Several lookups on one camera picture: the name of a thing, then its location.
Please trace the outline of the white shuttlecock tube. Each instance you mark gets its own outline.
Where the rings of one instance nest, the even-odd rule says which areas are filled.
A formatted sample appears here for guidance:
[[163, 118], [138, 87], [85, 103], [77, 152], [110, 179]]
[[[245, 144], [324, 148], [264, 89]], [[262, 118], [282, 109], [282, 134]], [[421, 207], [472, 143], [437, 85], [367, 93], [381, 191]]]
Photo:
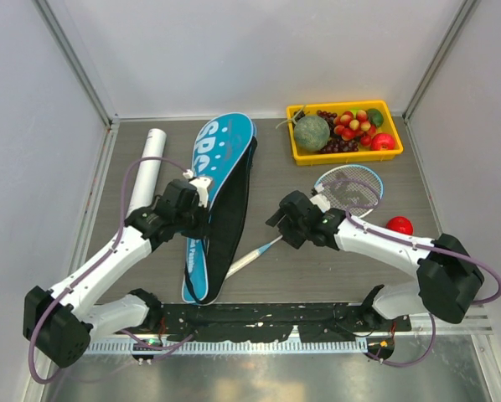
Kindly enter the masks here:
[[[160, 158], [163, 155], [166, 139], [167, 135], [163, 130], [151, 129], [147, 134], [142, 158]], [[135, 209], [146, 207], [152, 202], [160, 166], [160, 159], [145, 160], [139, 163], [127, 214]]]

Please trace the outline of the blue racket bag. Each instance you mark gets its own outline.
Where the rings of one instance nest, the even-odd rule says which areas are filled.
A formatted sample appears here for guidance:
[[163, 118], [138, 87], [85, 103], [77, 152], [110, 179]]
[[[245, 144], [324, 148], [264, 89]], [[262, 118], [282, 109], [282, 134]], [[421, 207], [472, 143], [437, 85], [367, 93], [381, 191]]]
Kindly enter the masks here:
[[205, 124], [197, 135], [192, 170], [212, 179], [208, 234], [187, 240], [183, 301], [215, 301], [235, 258], [245, 226], [257, 129], [248, 115], [232, 112]]

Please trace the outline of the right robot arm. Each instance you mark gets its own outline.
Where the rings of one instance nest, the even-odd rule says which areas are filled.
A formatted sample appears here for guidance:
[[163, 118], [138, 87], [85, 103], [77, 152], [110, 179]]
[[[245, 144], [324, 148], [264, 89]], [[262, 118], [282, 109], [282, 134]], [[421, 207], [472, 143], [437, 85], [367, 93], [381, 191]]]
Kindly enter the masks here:
[[318, 247], [365, 255], [411, 276], [403, 284], [378, 285], [364, 299], [361, 319], [372, 330], [423, 312], [458, 324], [484, 282], [457, 238], [443, 234], [433, 240], [400, 234], [332, 207], [320, 193], [312, 197], [300, 191], [289, 193], [266, 224], [278, 228], [295, 249], [310, 241]]

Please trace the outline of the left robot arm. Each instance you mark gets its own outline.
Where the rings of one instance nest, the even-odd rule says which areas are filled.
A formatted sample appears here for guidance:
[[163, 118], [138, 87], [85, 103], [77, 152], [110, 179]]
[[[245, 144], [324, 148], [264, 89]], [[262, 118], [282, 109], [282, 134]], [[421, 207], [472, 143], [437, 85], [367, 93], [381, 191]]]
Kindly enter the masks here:
[[209, 218], [211, 178], [174, 179], [162, 195], [131, 211], [106, 250], [48, 291], [36, 286], [25, 297], [23, 335], [29, 350], [44, 353], [59, 368], [75, 363], [99, 338], [128, 328], [155, 332], [163, 306], [143, 289], [98, 304], [98, 299], [136, 263], [176, 234], [199, 238]]

